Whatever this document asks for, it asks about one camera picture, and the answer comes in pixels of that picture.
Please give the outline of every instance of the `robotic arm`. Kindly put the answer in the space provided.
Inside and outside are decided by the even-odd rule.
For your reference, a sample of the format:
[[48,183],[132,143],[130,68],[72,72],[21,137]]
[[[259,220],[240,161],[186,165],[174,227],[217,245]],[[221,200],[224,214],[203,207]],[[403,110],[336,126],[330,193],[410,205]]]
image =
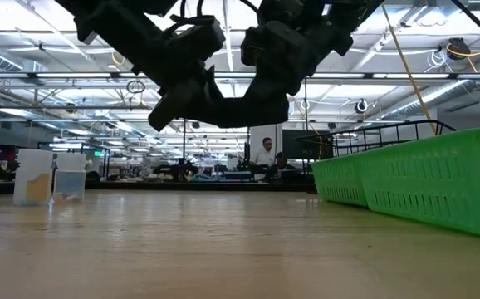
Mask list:
[[[262,0],[241,45],[242,63],[256,67],[242,98],[224,98],[205,61],[222,49],[225,36],[214,16],[172,15],[161,30],[145,13],[163,16],[177,0],[56,0],[75,16],[78,39],[91,43],[100,35],[127,58],[135,74],[143,72],[160,86],[162,98],[149,124],[162,130],[172,119],[186,118],[222,128],[270,125],[287,121],[287,94],[295,95],[306,76],[331,51],[341,56],[351,47],[350,34],[381,0]],[[332,4],[327,15],[323,9]],[[182,26],[191,26],[177,34]]]

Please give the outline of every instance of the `ceiling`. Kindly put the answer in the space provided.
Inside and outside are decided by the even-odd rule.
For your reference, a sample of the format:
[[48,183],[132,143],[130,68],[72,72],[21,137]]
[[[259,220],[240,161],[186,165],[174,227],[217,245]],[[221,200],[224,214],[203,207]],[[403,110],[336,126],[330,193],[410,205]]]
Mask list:
[[[115,72],[129,71],[132,65],[121,57],[101,38],[96,38],[90,45],[79,42],[76,38],[76,26],[73,17],[65,9],[52,0],[30,1],[35,13],[28,11],[15,0],[0,0],[0,55],[9,61],[36,61],[43,65],[42,71],[49,72]],[[188,0],[187,14],[195,13],[195,0]],[[252,0],[258,6],[260,0]],[[443,64],[442,54],[435,54],[439,45],[446,45],[451,37],[462,37],[473,52],[480,52],[480,28],[471,22],[454,6],[442,7],[412,7],[413,1],[388,1],[390,21],[397,25],[397,38],[408,60],[413,73],[450,72]],[[248,87],[250,79],[238,78],[234,73],[246,72],[252,74],[254,69],[244,66],[240,61],[239,47],[244,31],[250,26],[256,26],[254,13],[238,0],[207,0],[204,6],[206,14],[213,14],[222,24],[228,25],[228,42],[221,51],[206,62],[207,66],[215,66],[221,74],[218,87],[222,93],[229,96],[241,96]],[[170,13],[178,13],[179,4]],[[156,25],[166,28],[172,25],[168,16],[164,18],[149,17]],[[408,21],[406,27],[400,26],[401,20]],[[399,58],[394,40],[389,34],[387,22],[382,10],[379,9],[353,34],[355,43],[343,57],[331,53],[317,68],[320,74],[375,72],[400,73],[404,66]],[[433,59],[441,62],[434,65]],[[480,56],[473,58],[477,67]],[[448,66],[454,72],[470,72],[467,60],[448,61]],[[155,137],[162,138],[162,146],[154,145],[155,154],[172,154],[182,143],[183,122],[173,122],[162,132],[156,132],[146,123],[149,109],[159,100],[157,88],[153,82],[140,78],[145,83],[146,91],[140,95],[131,95],[125,89],[130,79],[118,81],[108,79],[73,78],[45,79],[42,86],[24,83],[21,80],[0,79],[0,91],[6,91],[8,97],[0,95],[0,101],[8,105],[30,105],[35,99],[42,100],[42,105],[61,106],[73,103],[75,105],[96,106],[98,109],[78,110],[68,113],[65,110],[35,110],[38,119],[94,119],[98,122],[83,122],[68,124],[51,122],[45,125],[60,134],[61,129],[89,130],[94,134],[103,134],[112,138],[135,138],[137,141],[123,140],[124,146],[113,150],[126,151],[130,148],[146,148]],[[419,88],[444,84],[441,81],[420,81]],[[326,128],[326,123],[334,120],[359,120],[365,118],[354,112],[355,103],[366,100],[370,103],[366,117],[382,110],[388,110],[404,98],[413,95],[414,89],[407,80],[398,81],[352,81],[310,79],[303,85],[301,91],[290,97],[291,122],[285,128],[302,129],[301,119],[307,112],[310,119],[319,120],[311,123],[317,130]],[[474,100],[474,96],[465,96],[460,103]],[[448,106],[452,108],[455,101]],[[10,115],[0,111],[0,118],[26,118],[24,115]],[[108,125],[107,120],[127,119],[130,129],[124,130],[115,125]],[[193,135],[191,147],[193,152],[212,154],[236,154],[242,151],[242,144],[247,138],[247,129],[221,130],[211,125],[200,124],[196,129],[188,122],[188,132]],[[65,135],[80,136],[65,131]]]

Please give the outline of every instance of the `table surface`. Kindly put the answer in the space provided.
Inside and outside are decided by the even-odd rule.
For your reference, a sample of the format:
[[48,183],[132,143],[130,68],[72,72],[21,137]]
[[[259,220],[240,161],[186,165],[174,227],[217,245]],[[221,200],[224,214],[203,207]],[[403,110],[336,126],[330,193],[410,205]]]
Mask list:
[[480,238],[315,195],[0,196],[0,298],[480,298]]

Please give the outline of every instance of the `green plastic basket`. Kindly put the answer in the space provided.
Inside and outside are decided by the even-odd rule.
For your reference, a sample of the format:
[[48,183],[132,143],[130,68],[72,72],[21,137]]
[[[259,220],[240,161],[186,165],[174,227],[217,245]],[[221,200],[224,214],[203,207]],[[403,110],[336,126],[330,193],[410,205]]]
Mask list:
[[480,235],[480,129],[356,157],[370,209]]
[[312,164],[317,194],[326,201],[367,207],[354,155]]

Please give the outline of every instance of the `white container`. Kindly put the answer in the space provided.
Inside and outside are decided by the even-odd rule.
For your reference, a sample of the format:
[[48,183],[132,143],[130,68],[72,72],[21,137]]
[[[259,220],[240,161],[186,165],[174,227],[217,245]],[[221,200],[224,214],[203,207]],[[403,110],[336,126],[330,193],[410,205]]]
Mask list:
[[20,149],[15,174],[13,203],[16,205],[48,204],[51,193],[53,153],[39,149]]
[[85,197],[86,156],[84,154],[58,154],[54,179],[54,202],[76,202]]

